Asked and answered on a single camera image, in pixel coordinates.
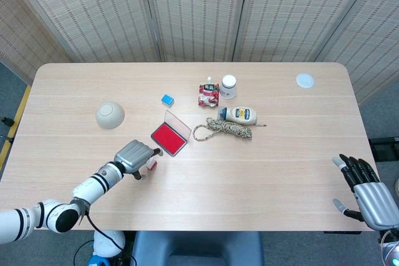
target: white bowl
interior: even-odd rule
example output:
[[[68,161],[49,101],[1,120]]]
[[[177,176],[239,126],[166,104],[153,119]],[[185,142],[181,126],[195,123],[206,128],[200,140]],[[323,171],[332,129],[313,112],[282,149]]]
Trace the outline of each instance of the white bowl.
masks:
[[[125,119],[125,110],[115,102],[102,103],[95,113],[95,119],[101,128],[114,129]]]

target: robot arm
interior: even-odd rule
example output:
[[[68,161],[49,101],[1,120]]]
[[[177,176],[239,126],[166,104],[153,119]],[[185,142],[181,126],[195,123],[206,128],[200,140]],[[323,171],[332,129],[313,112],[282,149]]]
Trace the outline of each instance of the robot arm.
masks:
[[[32,208],[0,212],[0,244],[23,239],[30,235],[35,227],[46,227],[56,233],[71,230],[80,217],[89,213],[90,206],[122,180],[125,174],[132,174],[135,179],[140,180],[142,176],[139,169],[149,158],[157,154],[162,156],[162,150],[153,150],[133,140],[115,155],[112,162],[99,168],[77,186],[72,191],[69,204],[48,199]]]
[[[333,200],[334,205],[343,215],[364,221],[371,229],[379,231],[385,265],[398,266],[399,209],[388,188],[366,161],[342,154],[332,160],[344,175],[360,212],[349,210],[338,199]]]

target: snack bag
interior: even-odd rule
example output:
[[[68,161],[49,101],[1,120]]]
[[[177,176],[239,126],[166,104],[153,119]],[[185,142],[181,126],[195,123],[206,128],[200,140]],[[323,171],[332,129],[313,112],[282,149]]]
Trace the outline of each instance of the snack bag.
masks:
[[[219,84],[206,83],[199,86],[198,105],[218,106],[219,105]]]

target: small cup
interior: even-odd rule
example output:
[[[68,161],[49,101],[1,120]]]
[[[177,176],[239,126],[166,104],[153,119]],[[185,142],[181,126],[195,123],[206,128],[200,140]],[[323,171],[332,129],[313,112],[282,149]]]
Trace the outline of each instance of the small cup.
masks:
[[[97,110],[95,119],[101,128],[114,129],[122,124],[125,119],[125,111],[118,103],[103,103]]]
[[[236,78],[233,75],[225,75],[222,79],[222,86],[219,94],[225,99],[231,99],[236,96]]]

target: bottle cap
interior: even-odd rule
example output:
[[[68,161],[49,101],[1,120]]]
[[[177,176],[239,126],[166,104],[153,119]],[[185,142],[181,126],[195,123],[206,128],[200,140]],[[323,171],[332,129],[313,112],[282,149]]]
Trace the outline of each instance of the bottle cap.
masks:
[[[222,79],[222,84],[227,88],[232,88],[236,85],[236,78],[233,75],[225,75]]]
[[[225,121],[226,120],[226,114],[227,114],[227,108],[220,106],[219,107],[219,113],[218,113],[218,120]]]

